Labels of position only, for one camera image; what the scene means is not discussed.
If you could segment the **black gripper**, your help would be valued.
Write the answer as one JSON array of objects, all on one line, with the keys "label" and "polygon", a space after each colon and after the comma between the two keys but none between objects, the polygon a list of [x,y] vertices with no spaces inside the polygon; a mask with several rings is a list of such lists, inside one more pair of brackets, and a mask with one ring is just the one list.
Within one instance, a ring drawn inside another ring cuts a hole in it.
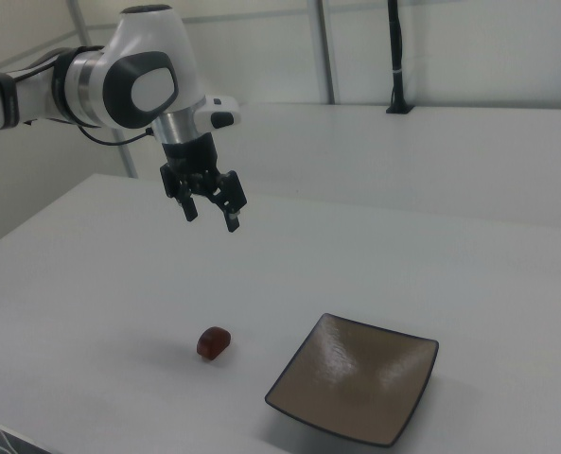
[{"label": "black gripper", "polygon": [[240,210],[247,204],[246,195],[234,170],[220,174],[213,135],[206,133],[183,144],[163,144],[167,163],[160,167],[168,198],[184,210],[188,222],[198,216],[192,192],[212,194],[209,198],[222,212],[227,230],[239,227]]}]

